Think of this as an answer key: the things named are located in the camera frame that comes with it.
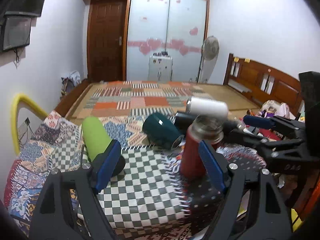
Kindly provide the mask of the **red thermos cup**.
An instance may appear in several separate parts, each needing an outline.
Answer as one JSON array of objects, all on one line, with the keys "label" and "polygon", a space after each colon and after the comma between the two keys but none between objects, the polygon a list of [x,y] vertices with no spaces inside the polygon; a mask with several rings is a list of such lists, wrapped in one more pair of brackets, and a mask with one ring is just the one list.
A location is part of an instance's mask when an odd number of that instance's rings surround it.
[{"label": "red thermos cup", "polygon": [[209,141],[216,150],[223,140],[223,122],[207,115],[198,115],[188,127],[180,163],[180,174],[187,180],[204,177],[206,169],[199,154],[199,145]]}]

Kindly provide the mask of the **white thermos cup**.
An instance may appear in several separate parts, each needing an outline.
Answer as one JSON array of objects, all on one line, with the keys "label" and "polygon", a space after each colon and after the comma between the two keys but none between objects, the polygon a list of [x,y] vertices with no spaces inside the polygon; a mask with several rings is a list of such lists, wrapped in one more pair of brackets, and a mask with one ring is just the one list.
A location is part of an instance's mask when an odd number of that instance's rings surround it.
[{"label": "white thermos cup", "polygon": [[212,116],[225,121],[229,110],[225,102],[193,96],[187,100],[185,112],[192,115]]}]

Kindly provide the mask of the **green plastic cup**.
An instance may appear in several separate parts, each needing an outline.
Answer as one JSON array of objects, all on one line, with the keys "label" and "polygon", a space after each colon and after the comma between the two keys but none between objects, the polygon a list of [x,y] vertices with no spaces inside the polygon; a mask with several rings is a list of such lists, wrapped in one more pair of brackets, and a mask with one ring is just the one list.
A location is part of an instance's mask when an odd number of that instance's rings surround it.
[{"label": "green plastic cup", "polygon": [[101,168],[102,171],[112,171],[111,177],[120,174],[125,166],[125,159],[121,156],[121,145],[108,135],[102,122],[95,116],[85,118],[82,133],[93,166]]}]

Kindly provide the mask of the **dark teal cup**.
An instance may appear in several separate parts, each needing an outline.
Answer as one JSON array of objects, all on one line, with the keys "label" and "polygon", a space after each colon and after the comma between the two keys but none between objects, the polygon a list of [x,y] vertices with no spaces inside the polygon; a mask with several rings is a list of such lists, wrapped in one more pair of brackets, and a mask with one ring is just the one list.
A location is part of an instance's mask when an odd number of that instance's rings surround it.
[{"label": "dark teal cup", "polygon": [[149,115],[142,126],[150,143],[165,150],[176,149],[183,135],[176,126],[163,114],[156,112]]}]

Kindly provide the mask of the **plush doll purple dress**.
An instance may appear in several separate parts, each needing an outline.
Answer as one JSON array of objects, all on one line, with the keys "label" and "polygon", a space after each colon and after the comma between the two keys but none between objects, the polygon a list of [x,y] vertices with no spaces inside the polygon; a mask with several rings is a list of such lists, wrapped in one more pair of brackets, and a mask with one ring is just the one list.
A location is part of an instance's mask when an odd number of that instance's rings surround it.
[{"label": "plush doll purple dress", "polygon": [[278,103],[274,100],[268,100],[265,102],[260,111],[258,112],[257,116],[263,117],[263,118],[271,118],[273,116],[280,116],[284,118],[290,118],[291,117],[291,112],[289,109],[289,106],[282,102]]}]

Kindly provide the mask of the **wooden bed headboard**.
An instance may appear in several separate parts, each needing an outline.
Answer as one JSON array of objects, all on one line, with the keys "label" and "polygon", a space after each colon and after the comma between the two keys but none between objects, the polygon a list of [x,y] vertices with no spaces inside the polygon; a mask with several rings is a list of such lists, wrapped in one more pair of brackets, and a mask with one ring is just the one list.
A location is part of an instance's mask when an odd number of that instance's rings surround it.
[{"label": "wooden bed headboard", "polygon": [[237,90],[258,106],[268,100],[286,103],[293,115],[297,115],[302,108],[299,80],[248,58],[229,54],[223,84]]}]

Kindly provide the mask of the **colourful patterned cloth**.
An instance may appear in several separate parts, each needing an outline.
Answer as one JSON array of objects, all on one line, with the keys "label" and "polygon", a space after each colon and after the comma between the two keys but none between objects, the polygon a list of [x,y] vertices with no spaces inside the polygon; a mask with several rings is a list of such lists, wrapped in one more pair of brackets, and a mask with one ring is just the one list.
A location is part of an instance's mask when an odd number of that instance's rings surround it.
[{"label": "colourful patterned cloth", "polygon": [[[130,132],[127,140],[129,145],[136,145],[132,140],[135,135],[140,139],[146,139],[142,132],[144,121],[144,116],[101,119],[108,134]],[[67,121],[55,111],[51,112],[22,146],[12,165],[5,189],[4,205],[23,233],[29,232],[33,211],[49,172],[54,168],[62,172],[73,171],[86,161],[87,152],[81,126]],[[118,234],[118,230],[113,228],[118,237],[182,239],[206,227],[221,202],[221,192],[213,188],[206,177],[192,182],[188,182],[182,176],[181,178],[191,211],[186,220],[170,224],[167,228],[152,228],[146,233],[134,233],[127,237]]]}]

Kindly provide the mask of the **white standing fan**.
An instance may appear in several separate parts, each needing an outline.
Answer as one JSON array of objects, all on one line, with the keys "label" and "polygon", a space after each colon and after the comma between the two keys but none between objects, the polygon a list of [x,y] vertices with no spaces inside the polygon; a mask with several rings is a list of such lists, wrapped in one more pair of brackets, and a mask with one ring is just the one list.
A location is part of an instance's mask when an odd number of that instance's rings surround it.
[{"label": "white standing fan", "polygon": [[209,36],[204,40],[201,47],[198,83],[207,83],[209,81],[217,62],[219,50],[219,42],[215,36]]}]

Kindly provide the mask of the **checkered green white cloth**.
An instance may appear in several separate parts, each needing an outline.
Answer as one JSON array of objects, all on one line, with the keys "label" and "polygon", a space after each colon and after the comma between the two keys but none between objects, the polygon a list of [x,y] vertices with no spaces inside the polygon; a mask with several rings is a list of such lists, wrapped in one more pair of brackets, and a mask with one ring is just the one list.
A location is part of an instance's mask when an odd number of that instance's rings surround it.
[{"label": "checkered green white cloth", "polygon": [[173,150],[151,144],[129,145],[130,134],[109,133],[121,144],[125,167],[97,195],[112,228],[125,237],[182,223],[191,214],[179,174],[184,144]]}]

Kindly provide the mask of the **white suitcase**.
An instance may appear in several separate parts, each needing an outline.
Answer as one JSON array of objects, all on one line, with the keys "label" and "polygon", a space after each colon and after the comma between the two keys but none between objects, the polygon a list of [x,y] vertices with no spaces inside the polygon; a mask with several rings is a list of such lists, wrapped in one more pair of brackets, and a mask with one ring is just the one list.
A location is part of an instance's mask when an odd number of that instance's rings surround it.
[{"label": "white suitcase", "polygon": [[149,58],[149,81],[168,82],[172,79],[173,58],[167,55],[152,55]]}]

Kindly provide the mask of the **patchwork striped bed mat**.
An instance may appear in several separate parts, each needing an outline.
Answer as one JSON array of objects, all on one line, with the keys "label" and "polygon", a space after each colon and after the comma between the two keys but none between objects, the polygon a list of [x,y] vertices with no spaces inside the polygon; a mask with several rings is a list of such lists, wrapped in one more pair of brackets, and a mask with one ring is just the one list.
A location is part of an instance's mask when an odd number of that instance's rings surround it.
[{"label": "patchwork striped bed mat", "polygon": [[184,111],[191,97],[211,99],[200,86],[187,82],[114,81],[94,85],[77,118],[148,116]]}]

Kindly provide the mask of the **frosted sliding wardrobe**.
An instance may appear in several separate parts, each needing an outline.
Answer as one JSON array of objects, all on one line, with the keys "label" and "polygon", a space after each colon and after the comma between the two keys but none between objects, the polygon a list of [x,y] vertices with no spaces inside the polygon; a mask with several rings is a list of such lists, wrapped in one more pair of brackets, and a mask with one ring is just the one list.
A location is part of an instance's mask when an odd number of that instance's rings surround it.
[{"label": "frosted sliding wardrobe", "polygon": [[150,56],[167,55],[173,58],[171,81],[196,82],[209,0],[124,1],[122,80],[148,81]]}]

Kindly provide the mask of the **pile of clothes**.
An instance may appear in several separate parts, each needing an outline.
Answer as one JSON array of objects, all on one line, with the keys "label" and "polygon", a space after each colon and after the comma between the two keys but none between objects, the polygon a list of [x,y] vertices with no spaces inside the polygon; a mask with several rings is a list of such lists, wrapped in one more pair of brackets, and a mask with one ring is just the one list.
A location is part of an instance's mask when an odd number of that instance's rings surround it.
[{"label": "pile of clothes", "polygon": [[61,77],[61,95],[70,93],[77,85],[81,83],[80,73],[75,70],[68,75]]}]

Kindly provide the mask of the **brown wooden door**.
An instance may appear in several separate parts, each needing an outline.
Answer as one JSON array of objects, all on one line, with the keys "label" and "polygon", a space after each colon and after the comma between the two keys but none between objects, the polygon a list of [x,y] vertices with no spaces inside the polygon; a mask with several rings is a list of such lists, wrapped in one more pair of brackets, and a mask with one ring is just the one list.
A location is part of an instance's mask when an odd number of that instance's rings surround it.
[{"label": "brown wooden door", "polygon": [[92,0],[87,30],[87,71],[92,82],[123,79],[126,2]]}]

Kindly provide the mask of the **yellow foam padded rail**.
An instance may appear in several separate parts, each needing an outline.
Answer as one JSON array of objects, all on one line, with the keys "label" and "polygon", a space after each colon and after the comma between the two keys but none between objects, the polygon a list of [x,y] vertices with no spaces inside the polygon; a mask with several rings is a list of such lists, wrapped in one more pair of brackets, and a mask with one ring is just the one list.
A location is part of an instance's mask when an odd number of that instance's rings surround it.
[{"label": "yellow foam padded rail", "polygon": [[40,107],[34,100],[29,98],[24,93],[16,93],[13,97],[11,107],[10,107],[10,129],[13,149],[16,156],[20,153],[20,137],[18,133],[18,128],[23,123],[23,119],[19,117],[21,109],[25,109],[33,113],[39,119],[44,120],[48,113]]}]

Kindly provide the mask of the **small wall monitor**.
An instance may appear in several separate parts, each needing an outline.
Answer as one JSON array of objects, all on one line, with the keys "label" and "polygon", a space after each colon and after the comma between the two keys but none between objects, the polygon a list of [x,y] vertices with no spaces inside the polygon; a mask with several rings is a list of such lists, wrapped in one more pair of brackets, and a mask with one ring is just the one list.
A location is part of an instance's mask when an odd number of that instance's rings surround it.
[{"label": "small wall monitor", "polygon": [[10,16],[1,25],[1,52],[23,48],[30,44],[31,18]]}]

